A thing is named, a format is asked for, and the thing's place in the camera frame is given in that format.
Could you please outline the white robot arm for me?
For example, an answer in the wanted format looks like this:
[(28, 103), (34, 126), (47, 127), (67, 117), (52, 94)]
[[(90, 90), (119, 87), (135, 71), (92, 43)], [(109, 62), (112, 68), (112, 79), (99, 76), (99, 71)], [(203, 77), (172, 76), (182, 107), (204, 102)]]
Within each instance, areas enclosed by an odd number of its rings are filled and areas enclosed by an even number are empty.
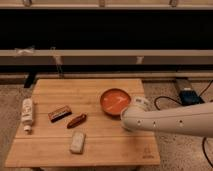
[(134, 97), (121, 113), (122, 126), (127, 130), (159, 131), (213, 138), (213, 102), (149, 110), (149, 102)]

